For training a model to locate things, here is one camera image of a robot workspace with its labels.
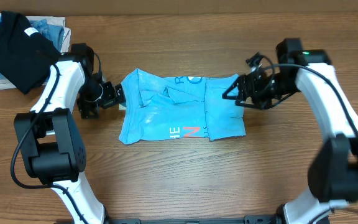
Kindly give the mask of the light blue t-shirt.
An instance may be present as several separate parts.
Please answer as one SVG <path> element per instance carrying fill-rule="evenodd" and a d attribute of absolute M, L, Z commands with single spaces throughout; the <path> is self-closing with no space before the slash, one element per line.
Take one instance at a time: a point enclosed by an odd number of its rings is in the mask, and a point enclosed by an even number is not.
<path fill-rule="evenodd" d="M 223 98 L 237 78 L 163 78 L 135 69 L 121 83 L 126 113 L 120 142 L 245 136 L 243 108 Z"/>

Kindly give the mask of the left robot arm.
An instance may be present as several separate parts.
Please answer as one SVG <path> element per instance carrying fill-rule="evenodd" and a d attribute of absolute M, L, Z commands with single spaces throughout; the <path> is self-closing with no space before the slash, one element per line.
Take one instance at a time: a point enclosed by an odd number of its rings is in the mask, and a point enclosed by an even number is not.
<path fill-rule="evenodd" d="M 97 119 L 100 109 L 125 103 L 121 85 L 94 73 L 94 50 L 74 44 L 50 67 L 50 78 L 38 102 L 14 120 L 18 145 L 11 160 L 11 178 L 23 189 L 31 185 L 16 176 L 22 156 L 25 171 L 38 179 L 37 189 L 53 190 L 65 204 L 74 223 L 111 223 L 106 207 L 96 198 L 85 175 L 86 149 L 73 118 L 78 107 L 83 119 Z"/>

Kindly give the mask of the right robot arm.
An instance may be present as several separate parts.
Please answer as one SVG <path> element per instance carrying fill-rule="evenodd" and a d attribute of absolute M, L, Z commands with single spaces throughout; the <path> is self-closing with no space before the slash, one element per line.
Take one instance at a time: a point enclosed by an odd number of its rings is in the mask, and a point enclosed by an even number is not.
<path fill-rule="evenodd" d="M 276 46 L 277 63 L 261 66 L 255 54 L 251 71 L 223 93 L 237 106 L 269 110 L 295 93 L 307 99 L 318 122 L 323 145 L 308 170 L 308 187 L 273 215 L 248 215 L 246 223 L 328 223 L 334 211 L 358 201 L 358 115 L 346 98 L 326 51 L 306 50 L 299 38 Z"/>

